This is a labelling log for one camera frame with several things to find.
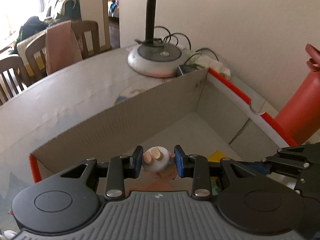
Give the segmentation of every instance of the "white round toy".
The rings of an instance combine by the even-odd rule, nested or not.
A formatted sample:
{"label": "white round toy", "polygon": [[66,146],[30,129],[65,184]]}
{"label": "white round toy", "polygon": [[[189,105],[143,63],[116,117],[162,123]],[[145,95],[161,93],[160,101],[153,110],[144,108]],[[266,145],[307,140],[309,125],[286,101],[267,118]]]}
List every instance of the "white round toy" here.
{"label": "white round toy", "polygon": [[146,171],[163,171],[169,164],[169,151],[161,146],[152,147],[143,154],[142,166]]}

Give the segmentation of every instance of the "table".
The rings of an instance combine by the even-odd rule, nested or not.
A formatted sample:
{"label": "table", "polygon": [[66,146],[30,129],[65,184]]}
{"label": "table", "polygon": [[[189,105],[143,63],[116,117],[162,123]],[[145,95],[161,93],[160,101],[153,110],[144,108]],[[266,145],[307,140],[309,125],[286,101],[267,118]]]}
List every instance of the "table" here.
{"label": "table", "polygon": [[64,68],[31,85],[0,107],[0,228],[13,218],[2,201],[32,184],[28,155],[78,123],[126,99],[132,90],[165,82],[134,72],[127,49],[99,54]]}

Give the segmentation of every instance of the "wooden floor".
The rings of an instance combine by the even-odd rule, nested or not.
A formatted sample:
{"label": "wooden floor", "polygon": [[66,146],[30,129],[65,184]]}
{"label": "wooden floor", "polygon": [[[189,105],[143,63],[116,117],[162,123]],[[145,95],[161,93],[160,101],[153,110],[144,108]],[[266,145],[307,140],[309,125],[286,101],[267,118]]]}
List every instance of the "wooden floor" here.
{"label": "wooden floor", "polygon": [[111,49],[120,48],[119,18],[109,17],[109,33]]}

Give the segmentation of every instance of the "metal screw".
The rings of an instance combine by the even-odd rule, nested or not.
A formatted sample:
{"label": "metal screw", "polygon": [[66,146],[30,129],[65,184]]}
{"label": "metal screw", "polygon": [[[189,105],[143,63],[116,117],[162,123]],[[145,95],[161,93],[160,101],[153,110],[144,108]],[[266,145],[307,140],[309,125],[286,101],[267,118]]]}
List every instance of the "metal screw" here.
{"label": "metal screw", "polygon": [[210,195],[210,191],[204,188],[200,188],[195,191],[195,195],[197,197],[207,197]]}
{"label": "metal screw", "polygon": [[122,191],[119,189],[111,189],[108,190],[107,196],[108,197],[120,197],[122,195]]}
{"label": "metal screw", "polygon": [[161,55],[161,56],[168,57],[168,56],[170,55],[170,53],[167,52],[167,51],[162,51],[162,52],[160,52],[160,55]]}

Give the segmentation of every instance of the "white wall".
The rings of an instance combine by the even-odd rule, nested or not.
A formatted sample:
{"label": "white wall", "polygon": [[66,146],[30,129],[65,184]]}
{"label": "white wall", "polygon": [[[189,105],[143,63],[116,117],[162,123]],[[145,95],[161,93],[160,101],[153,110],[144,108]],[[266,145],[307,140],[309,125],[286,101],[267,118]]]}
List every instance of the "white wall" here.
{"label": "white wall", "polygon": [[[100,46],[105,45],[102,0],[80,0],[80,8],[82,20],[92,20],[98,23]],[[92,49],[91,36],[86,33],[85,37],[90,50]]]}
{"label": "white wall", "polygon": [[[121,46],[144,38],[146,0],[120,0]],[[156,24],[209,47],[281,109],[308,73],[307,43],[320,48],[320,0],[157,0]]]}

